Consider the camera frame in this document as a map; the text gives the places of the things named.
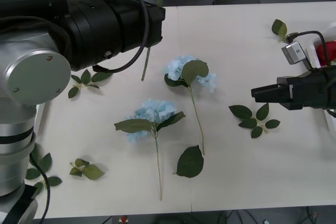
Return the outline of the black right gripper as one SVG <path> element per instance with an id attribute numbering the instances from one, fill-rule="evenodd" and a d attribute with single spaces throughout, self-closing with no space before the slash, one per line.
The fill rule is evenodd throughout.
<path id="1" fill-rule="evenodd" d="M 323 88 L 328 81 L 325 71 L 310 70 L 296 77 L 278 77 L 277 84 L 251 89 L 251 94 L 256 102 L 279 103 L 288 110 L 326 109 L 329 92 Z"/>

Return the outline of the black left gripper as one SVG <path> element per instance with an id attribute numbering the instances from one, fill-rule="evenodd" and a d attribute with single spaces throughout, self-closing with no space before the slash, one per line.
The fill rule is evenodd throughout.
<path id="1" fill-rule="evenodd" d="M 149 15 L 149 35 L 146 47 L 157 45 L 162 40 L 162 23 L 166 9 L 145 3 Z M 143 10 L 138 0 L 117 0 L 117 13 L 121 18 L 122 47 L 121 52 L 141 46 L 145 21 Z"/>

